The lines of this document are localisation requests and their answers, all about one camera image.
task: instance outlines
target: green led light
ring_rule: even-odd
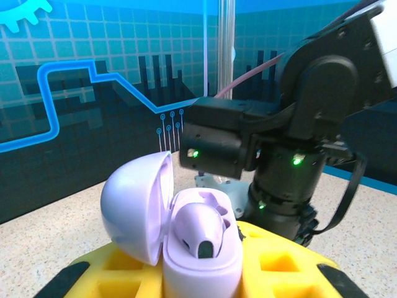
[[[292,161],[292,163],[295,165],[295,166],[298,166],[298,165],[300,165],[301,163],[302,163],[302,159],[301,158],[294,158],[293,159],[293,161]]]

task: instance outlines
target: yellow foam block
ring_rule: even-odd
[[[341,298],[317,264],[333,261],[294,242],[245,222],[240,298]],[[132,259],[113,243],[73,264],[90,264],[65,298],[162,298],[162,263],[155,267]]]

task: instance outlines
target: speckled countertop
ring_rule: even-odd
[[[178,166],[175,192],[194,187]],[[249,182],[252,173],[245,174]],[[103,183],[0,225],[0,298],[33,297],[60,269],[109,242],[100,217]],[[313,205],[320,227],[331,219],[347,181],[324,174]],[[342,223],[310,249],[331,258],[370,297],[397,297],[397,197],[360,186]]]

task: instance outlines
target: lavender earbud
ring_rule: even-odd
[[[175,215],[173,226],[176,237],[192,256],[218,256],[226,225],[215,208],[204,203],[186,204]]]

